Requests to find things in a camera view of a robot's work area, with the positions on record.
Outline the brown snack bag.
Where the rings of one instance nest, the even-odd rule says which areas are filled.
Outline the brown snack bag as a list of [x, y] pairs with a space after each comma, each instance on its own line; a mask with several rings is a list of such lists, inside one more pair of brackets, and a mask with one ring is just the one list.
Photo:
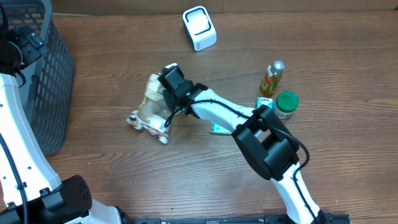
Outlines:
[[162, 92], [164, 87], [158, 81], [159, 74], [151, 74], [146, 84], [142, 103], [134, 110], [126, 121], [135, 129], [146, 129], [161, 143], [169, 142], [169, 130], [165, 127], [166, 119], [171, 115]]

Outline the teal snack packet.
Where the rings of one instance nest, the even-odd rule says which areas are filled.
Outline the teal snack packet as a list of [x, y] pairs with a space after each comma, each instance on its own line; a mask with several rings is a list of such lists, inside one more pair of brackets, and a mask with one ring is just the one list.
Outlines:
[[210, 129], [211, 134], [226, 134], [230, 135], [231, 131], [228, 131], [226, 128], [222, 127], [221, 125], [211, 122], [211, 129]]

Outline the teal tissue pack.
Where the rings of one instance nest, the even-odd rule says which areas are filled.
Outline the teal tissue pack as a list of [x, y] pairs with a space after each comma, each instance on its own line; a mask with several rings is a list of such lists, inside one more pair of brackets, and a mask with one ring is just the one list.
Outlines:
[[273, 99], [258, 96], [257, 100], [256, 100], [256, 109], [260, 108], [262, 105], [267, 106], [270, 109], [273, 109], [273, 105], [274, 105]]

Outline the yellow liquid bottle silver cap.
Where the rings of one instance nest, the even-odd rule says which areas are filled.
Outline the yellow liquid bottle silver cap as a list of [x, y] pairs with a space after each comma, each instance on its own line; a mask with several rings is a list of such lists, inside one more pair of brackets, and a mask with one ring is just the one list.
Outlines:
[[281, 60], [276, 60], [268, 66], [265, 77], [259, 85], [259, 90], [263, 96], [271, 97], [274, 94], [282, 79], [284, 67], [284, 62]]

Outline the green lid white jar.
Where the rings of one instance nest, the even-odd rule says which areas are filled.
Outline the green lid white jar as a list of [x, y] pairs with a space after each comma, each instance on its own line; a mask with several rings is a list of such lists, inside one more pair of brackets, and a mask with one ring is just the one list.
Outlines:
[[274, 102], [274, 113], [280, 119], [287, 119], [298, 106], [298, 96], [292, 91], [283, 91]]

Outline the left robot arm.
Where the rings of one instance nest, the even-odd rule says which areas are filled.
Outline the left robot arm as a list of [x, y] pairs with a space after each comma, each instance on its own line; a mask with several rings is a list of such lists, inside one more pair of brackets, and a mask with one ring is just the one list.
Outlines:
[[31, 28], [10, 29], [4, 8], [1, 15], [1, 186], [7, 205], [1, 223], [130, 223], [120, 208], [93, 199], [82, 176], [60, 180], [46, 160], [17, 77], [48, 50]]

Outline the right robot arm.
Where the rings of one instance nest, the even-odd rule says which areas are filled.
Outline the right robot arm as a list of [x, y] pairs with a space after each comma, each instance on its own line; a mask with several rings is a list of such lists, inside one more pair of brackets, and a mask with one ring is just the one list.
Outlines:
[[255, 109], [228, 101], [206, 85], [185, 79], [176, 63], [164, 67], [158, 80], [172, 116], [190, 114], [231, 132], [249, 166], [273, 182], [292, 222], [324, 222], [323, 211], [311, 198], [301, 175], [310, 159], [300, 162], [297, 151], [306, 147], [268, 106]]

